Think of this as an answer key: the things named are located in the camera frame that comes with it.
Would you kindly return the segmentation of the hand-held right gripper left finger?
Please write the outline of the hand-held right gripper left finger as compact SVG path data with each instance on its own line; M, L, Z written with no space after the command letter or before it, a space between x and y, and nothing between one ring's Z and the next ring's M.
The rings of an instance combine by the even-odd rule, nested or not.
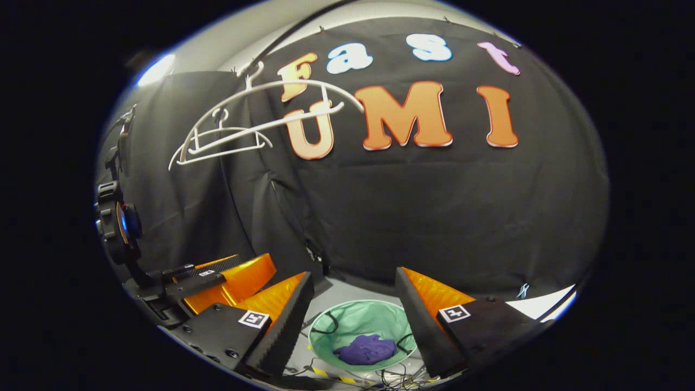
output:
M212 304L173 329L172 338L241 375L279 377L293 353L313 295L311 272L298 273L239 305Z

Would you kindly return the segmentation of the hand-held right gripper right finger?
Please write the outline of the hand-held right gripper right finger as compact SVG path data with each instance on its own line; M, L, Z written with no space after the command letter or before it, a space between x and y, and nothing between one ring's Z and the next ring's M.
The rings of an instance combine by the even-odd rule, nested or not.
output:
M446 379L496 364L544 331L554 294L456 281L398 267L395 289L427 373Z

